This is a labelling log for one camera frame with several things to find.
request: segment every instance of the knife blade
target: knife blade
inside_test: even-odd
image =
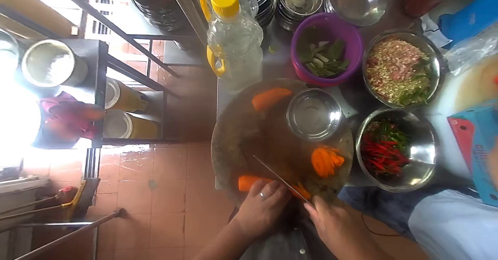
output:
[[[303,201],[305,201],[306,203],[308,203],[309,205],[311,205],[314,209],[316,209],[315,205],[313,205],[310,201],[308,201],[306,198],[304,198],[303,195],[301,195],[301,193],[297,192],[294,189],[294,187],[290,186],[290,184],[287,183],[287,181],[285,181],[283,178],[281,178],[268,165],[266,165],[265,163],[263,163],[263,161],[261,161],[258,157],[256,157],[256,155],[253,155],[253,156],[254,156],[254,158],[256,158],[256,160],[258,160],[261,163],[261,165],[265,166],[268,170],[270,170],[278,178],[278,180],[280,180],[283,184],[285,184],[285,186],[287,186],[290,191],[292,191],[293,193],[296,193]]]

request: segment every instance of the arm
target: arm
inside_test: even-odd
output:
[[[291,197],[278,181],[254,182],[239,212],[194,260],[238,259],[252,241],[271,228]]]
[[[316,210],[308,204],[304,207],[310,213],[318,235],[327,248],[339,260],[390,260],[363,227],[352,220],[345,209],[329,206],[322,198],[315,196]]]

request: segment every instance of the carrot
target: carrot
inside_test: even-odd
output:
[[[274,88],[254,96],[252,106],[256,111],[266,110],[290,95],[292,91],[286,88]]]
[[[315,150],[313,152],[313,154],[311,155],[311,162],[318,176],[323,178],[326,178],[328,176],[329,168],[327,168],[325,158],[323,158],[320,150]]]
[[[344,158],[337,155],[339,149],[321,145],[311,154],[311,164],[318,176],[327,178],[329,175],[335,175],[335,168],[344,163]]]
[[[262,178],[262,177],[253,176],[253,175],[240,176],[239,177],[239,191],[249,192],[253,183],[260,180],[260,179],[262,179],[268,183],[270,183],[272,181],[269,178]]]
[[[297,182],[297,186],[295,185],[292,185],[292,188],[294,188],[294,190],[296,190],[297,193],[300,193],[306,200],[309,200],[311,199],[311,194],[306,191],[306,189],[304,189],[303,185],[301,184],[301,182]],[[297,195],[296,193],[292,192],[292,194],[298,198],[301,198],[299,195]]]

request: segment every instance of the cooking oil bottle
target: cooking oil bottle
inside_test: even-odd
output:
[[[231,94],[262,79],[263,29],[239,0],[211,0],[214,16],[208,29],[208,61]],[[216,66],[216,57],[221,65]]]

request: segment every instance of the white shirt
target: white shirt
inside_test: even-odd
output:
[[[498,259],[498,208],[454,190],[423,199],[408,226],[433,260]]]

